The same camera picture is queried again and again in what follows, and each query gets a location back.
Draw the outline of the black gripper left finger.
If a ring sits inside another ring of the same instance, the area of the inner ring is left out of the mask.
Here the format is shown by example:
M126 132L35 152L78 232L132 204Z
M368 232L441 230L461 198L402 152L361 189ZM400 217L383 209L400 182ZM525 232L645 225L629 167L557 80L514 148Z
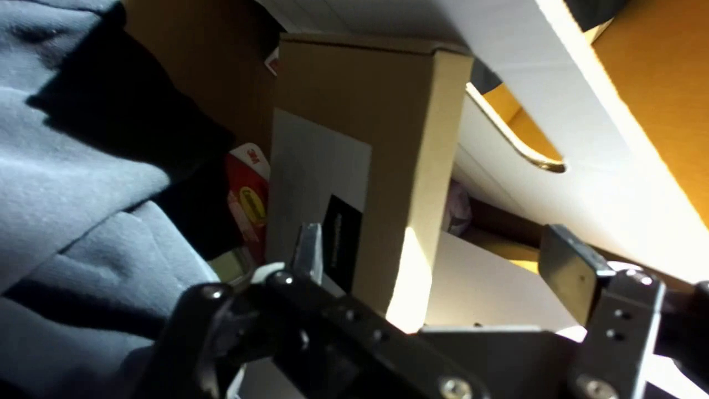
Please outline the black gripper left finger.
M303 224L298 228L285 271L296 280L324 282L324 240L318 224Z

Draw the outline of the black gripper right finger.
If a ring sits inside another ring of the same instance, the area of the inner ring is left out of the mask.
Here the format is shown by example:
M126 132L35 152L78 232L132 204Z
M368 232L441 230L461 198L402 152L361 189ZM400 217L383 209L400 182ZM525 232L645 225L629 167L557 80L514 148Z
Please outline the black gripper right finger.
M613 277L606 260L561 224L543 228L539 273L580 326L588 321L600 291Z

